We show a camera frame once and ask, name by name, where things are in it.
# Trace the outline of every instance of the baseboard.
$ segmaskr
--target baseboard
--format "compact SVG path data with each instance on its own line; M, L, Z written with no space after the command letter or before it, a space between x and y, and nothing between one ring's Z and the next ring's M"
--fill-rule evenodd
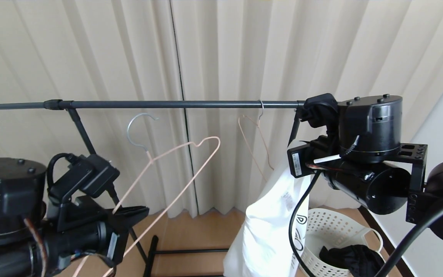
M383 242L384 242L384 249L385 249L385 251L387 251L387 253L389 255L391 255L392 252L395 250L395 247L392 245L392 243L389 240L389 238L387 237L387 235L385 235L385 233L382 230L382 228L380 228L380 226L377 223L377 221L375 220L375 218L363 206L359 207L358 210L362 214L362 216L365 219L365 221L367 221L367 223L369 224L370 228L373 228L373 229L377 230L377 232L380 233L380 236L382 237ZM413 275L413 273L411 272L411 269L404 262L403 258L401 258L399 260L399 262L396 264L396 267L398 268L398 270L401 273L402 277L415 277L415 275Z

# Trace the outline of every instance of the basket handle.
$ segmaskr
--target basket handle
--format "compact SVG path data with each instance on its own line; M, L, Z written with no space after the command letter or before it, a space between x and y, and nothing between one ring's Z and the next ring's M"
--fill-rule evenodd
M379 241L379 247L378 247L378 249L377 249L377 250L372 249L372 250L373 250L373 251L376 251L376 252L380 252L380 251L382 250L382 247L384 246L384 241L383 241L382 237L380 236L380 233L377 232L377 230L375 230L375 229L373 229L373 228L366 228L366 227L365 227L365 228L362 229L362 231L358 232L356 235L358 235L359 237L362 237L363 240L364 240L365 242L367 242L367 240L365 239L365 235L367 235L369 232L374 232L374 234L377 236L378 241Z

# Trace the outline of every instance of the curtain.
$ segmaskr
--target curtain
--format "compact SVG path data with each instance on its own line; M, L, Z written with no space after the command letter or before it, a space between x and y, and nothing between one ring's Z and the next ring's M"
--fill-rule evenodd
M123 0L0 2L0 102L65 100L337 100L390 93L404 97L403 141L443 92L443 1ZM238 129L258 109L82 109L95 148L121 175L119 196L148 163L125 130L153 156L219 135L221 149L169 216L211 208L241 210L264 181ZM285 157L292 110L265 109L263 136L274 165ZM266 177L261 138L241 121ZM322 129L301 125L298 138ZM156 212L178 194L215 145L182 149L150 168L125 205ZM47 163L60 152L87 154L67 115L0 111L0 156ZM58 163L56 176L65 172ZM112 206L104 195L99 203ZM313 205L352 207L322 182Z

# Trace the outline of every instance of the pink clothes hanger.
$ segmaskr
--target pink clothes hanger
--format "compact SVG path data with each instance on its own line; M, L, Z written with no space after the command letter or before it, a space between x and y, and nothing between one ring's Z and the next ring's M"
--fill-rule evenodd
M268 180L266 179L266 177L264 177L264 174L262 173L262 170L261 170L259 164L258 164L257 161L255 160L255 157L254 157L253 151L251 150L251 147L249 146L249 143L248 143L248 141L247 141L246 135L244 134L244 131L242 130L242 126L240 125L240 118L248 118L248 119L249 119L249 120L250 120L250 121L251 121L251 122L257 127L257 129L259 130L259 134L261 135L261 138L262 138L262 143L264 144L264 147L266 148L266 154L267 154L267 156L268 156L268 165L269 165L269 167L270 167L272 170L275 170L275 169L271 166L271 162L269 161L269 150L268 150L268 146L267 146L267 144L266 144L266 141L264 140L264 136L262 135L262 131L261 131L261 128L260 128L261 117L262 117L262 114L264 114L264 104L262 103L261 100L260 100L260 102L261 102L262 112L261 112L261 115L259 116L259 118L257 119L257 122L253 121L252 118L246 116L245 114L239 116L239 120L238 120L238 121L239 121L239 128L240 128L240 131L241 131L241 133L242 133L242 136L244 137L244 141L246 142L247 149L249 149L249 152L251 153L251 156L252 156L252 158L253 158L253 161L254 161L255 165L257 166L257 169L259 170L259 172L261 172L262 178L267 182Z
M201 142L199 142L198 144L196 144L195 142L186 142L184 144L181 144L177 147L174 147L172 149L170 149L169 151L161 154L160 156L157 156L155 158L152 158L150 152L148 151L147 147L145 147L142 144L137 144L134 143L131 140L130 137L130 126L133 123L133 121L135 119L137 119L139 116L142 115L147 115L155 120L157 120L158 118L155 118L147 113L140 113L137 116L135 116L134 118L131 119L129 125L128 125L128 130L127 130L127 137L128 140L130 141L131 144L137 146L137 147L141 147L145 150L146 155L148 156L148 159L150 160L148 162L148 164L146 165L146 167L142 170L142 172L139 174L139 176L136 178L136 180L133 182L133 184L131 184L131 186L129 187L128 191L126 191L126 193L124 194L124 196L121 198L121 200L119 200L118 204L116 205L116 207L113 209L113 213L115 213L117 211L117 209L120 207L120 205L123 203L123 201L125 200L125 198L129 195L129 193L132 191L132 189L134 188L134 186L139 182L139 179L141 179L141 177L143 176L143 174L146 172L146 170L150 167L150 165L152 165L156 160L167 156L168 154L176 151L177 149L180 149L182 147L186 147L187 145L194 145L194 147L200 147L204 141L206 140L211 140L211 139L215 139L218 141L218 145L216 147L216 149L211 153L211 155L208 157L208 159L203 163L203 165L201 166L201 168L199 168L199 170L194 174L194 176L191 178L191 180L188 182L188 184L186 184L186 186L182 189L182 191L179 193L179 195L177 195L177 197L172 201L172 203L170 203L167 208L165 208L163 210L163 212L160 213L160 215L148 226L148 228L146 228L143 233L131 244L131 246L124 252L124 256L126 256L134 247L135 245L144 237L144 235L153 227L153 225L155 225L155 223L157 223L161 217L167 213L167 211L174 205L174 203L179 200L179 198L181 197L181 195L188 189L188 187L190 186L190 184L194 181L194 179L199 175L199 173L203 170L203 168L207 165L207 163L211 160L211 158L215 155L215 153L218 151L218 149L220 148L220 138L219 137L206 137L204 138ZM81 270L81 268L83 267L84 263L86 262L88 256L86 256L85 258L83 258L83 260L81 261L81 263L78 265L78 268L76 268L76 271L73 274L73 277L77 277L79 271ZM103 277L107 277L110 273L112 272L112 269L109 269L104 275Z

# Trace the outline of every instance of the white plastic basket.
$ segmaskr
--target white plastic basket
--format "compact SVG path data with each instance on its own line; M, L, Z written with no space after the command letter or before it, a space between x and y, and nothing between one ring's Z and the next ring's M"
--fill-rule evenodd
M363 244L370 248L365 240L365 235L369 232L374 232L380 241L378 249L372 249L379 253L383 247L383 240L376 230L367 228L339 212L320 208L310 209L302 260L316 277L352 276L348 269L322 262L318 258L319 253L323 246L331 249Z

